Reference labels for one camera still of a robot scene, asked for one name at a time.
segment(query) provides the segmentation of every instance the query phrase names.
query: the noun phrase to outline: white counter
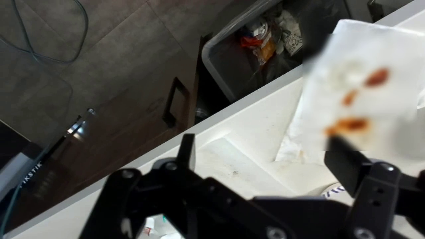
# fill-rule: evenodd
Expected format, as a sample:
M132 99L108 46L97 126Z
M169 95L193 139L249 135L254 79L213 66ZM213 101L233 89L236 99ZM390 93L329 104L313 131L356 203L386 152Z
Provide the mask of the white counter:
M403 27L425 31L425 24L423 24L425 22L425 10L423 9L425 9L425 1L416 0L379 24L402 25ZM319 184L314 176L303 175L303 164L294 166L299 168L283 167L282 174L287 176L286 182L278 180L274 174L270 174L270 162L277 155L315 59L306 62L205 122L189 128L186 132L197 134L196 171L202 176L213 175L248 197L252 195L291 196L315 193L315 191L325 187L326 184L317 187ZM395 134L398 128L392 128L388 135ZM139 167L143 172L148 172L156 159L176 156L181 138L182 135L170 139L137 158L127 167ZM375 156L383 158L394 154L400 155L400 150L378 150ZM415 151L415 154L416 156L425 155L425 150L424 154L422 151ZM415 168L407 167L403 170L412 172ZM19 239L79 237L104 182L105 179L92 184L36 216L14 229L10 236Z

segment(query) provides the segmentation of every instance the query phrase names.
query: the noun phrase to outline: black metal bracket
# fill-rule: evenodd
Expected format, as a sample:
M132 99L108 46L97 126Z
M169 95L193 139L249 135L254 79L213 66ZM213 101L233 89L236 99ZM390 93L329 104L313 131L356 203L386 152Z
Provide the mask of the black metal bracket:
M376 0L370 0L368 1L368 9L372 17L372 22L379 21L386 16L383 4L376 2Z
M194 143L186 134L178 155L157 160L147 175L135 168L112 174L80 237L135 239L159 213L188 239L404 237L392 231L395 213L424 228L424 183L394 164L372 163L339 135L330 136L326 163L355 196L352 207L309 197L246 200L193 171Z

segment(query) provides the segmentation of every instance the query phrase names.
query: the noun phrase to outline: trash bin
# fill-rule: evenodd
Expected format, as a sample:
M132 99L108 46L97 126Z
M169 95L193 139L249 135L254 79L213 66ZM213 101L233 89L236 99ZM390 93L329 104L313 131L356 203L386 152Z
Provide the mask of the trash bin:
M339 20L376 21L410 1L257 0L213 35L202 49L202 61L228 99L234 102L319 54ZM289 12L295 20L303 50L274 55L266 65L259 65L253 51L241 46L238 31L261 16L271 16L279 10Z

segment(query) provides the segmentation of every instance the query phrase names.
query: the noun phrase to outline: blue cable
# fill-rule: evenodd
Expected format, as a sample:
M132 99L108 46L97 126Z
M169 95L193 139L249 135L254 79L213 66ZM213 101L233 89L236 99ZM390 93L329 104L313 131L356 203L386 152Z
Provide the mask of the blue cable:
M80 57L80 54L83 51L83 45L84 45L85 38L87 38L88 31L89 31L89 16L88 16L88 12L85 10L84 5L80 2L80 0L74 0L74 1L78 4L79 9L83 13L84 30L83 30L83 35L82 35L82 38L79 41L78 51L75 53L75 55L72 58L70 58L70 59L54 58L54 57L46 55L43 53L39 53L34 47L34 43L32 43L31 37L28 34L26 22L24 22L24 20L22 17L22 13L20 13L19 8L18 8L16 0L12 0L12 6L14 6L14 12L15 12L15 14L18 17L18 22L19 22L19 26L22 29L22 33L23 33L23 37L24 37L24 41L26 41L26 45L27 45L28 49L15 45L10 39L7 39L3 34L0 34L0 42L6 43L7 46L11 46L11 47L14 47L14 49L16 49L19 51L24 51L24 53L31 54L35 58L35 61L38 61L38 62L46 62L46 63L72 63L72 62L75 62Z
M42 162L43 155L46 155L47 151L48 151L48 150L44 148L44 150L39 154L39 156L36 158L35 163L31 166L31 170ZM3 239L4 239L4 233L6 233L6 227L8 225L8 221L10 221L10 219L11 219L11 215L12 215L14 207L15 207L15 204L16 204L18 195L19 195L22 187L23 187L23 183L24 183L24 180L22 180L20 184L15 188L14 195L12 195L12 199L11 199L11 201L10 201L10 205L8 205L8 208L7 208L6 213L4 213L4 217L3 217L3 221L2 221L2 225L0 225L0 235L2 235Z

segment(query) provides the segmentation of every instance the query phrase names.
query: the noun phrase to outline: white surface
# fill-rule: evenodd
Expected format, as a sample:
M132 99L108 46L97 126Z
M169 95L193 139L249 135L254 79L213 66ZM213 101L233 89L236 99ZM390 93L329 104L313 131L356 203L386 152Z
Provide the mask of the white surface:
M425 13L416 14L402 22L399 26L411 30L425 31ZM418 175L425 168L425 111L419 110L412 122L394 123L379 139L372 144L375 148L368 156L386 159L398 164L404 172Z
M422 13L420 17L416 17L420 22L425 22L425 12ZM423 29L425 25L418 24L418 26L412 26L415 29ZM214 126L209 126L208 128L201 128L197 126L189 131L198 132L197 134L197 144L198 144L198 162L197 171L206 175L222 176L224 182L229 184L232 188L244 193L245 196L250 196L253 192L259 193L277 193L277 188L282 187L282 191L278 191L281 195L299 195L311 192L311 184L315 183L315 176L307 172L305 164L294 164L293 167L279 167L273 163L274 156L278 152L279 144L283 138L283 132L289 126L293 114L295 111L298 99L301 97L303 85L306 82L307 75L299 77L303 71L295 71L297 77L283 75L282 79L277 79L270 83L267 89L281 87L283 83L283 78L293 77L293 83L279 89L273 90L270 95L267 90L259 90L253 95L248 97L245 101L240 101L232 106L232 108L226 108L217 115L214 115L214 120L224 118L220 123ZM148 172L152 163L159 158L174 156L177 154L177 144L181 136L172 139L169 143L160 146L159 148L143 155L136 159L131 166L140 166L144 172ZM217 152L218 148L226 148L232 151L233 156L238 156L238 160L250 160L244 167L240 167L234 160L230 160L229 156L224 156L221 152ZM387 151L383 150L378 155L387 155ZM208 160L214 160L217 163L210 166L205 166ZM255 179L258 176L254 164L257 164L263 175L269 178L271 184L267 187L261 187L258 183L246 183L244 182L246 178ZM325 168L318 168L318 174L327 175L329 172ZM54 211L52 215L36 225L20 232L15 232L18 239L75 239L79 237L83 225L93 208L95 200L99 196L97 183L93 187L83 191L84 197L74 196L64 203L70 205L63 208L62 211Z
M340 21L309 75L277 160L283 166L302 162L323 167L329 140L325 131L347 118L366 118L368 127L339 134L363 152L374 150L371 143L376 136L403 116L425 89L425 67L416 66L425 65L423 50L424 33ZM387 82L364 86L370 75L382 69L390 71ZM342 103L352 90L359 91L352 104ZM318 180L313 188L330 180L329 175L321 178L313 166L310 168L309 174L317 174Z

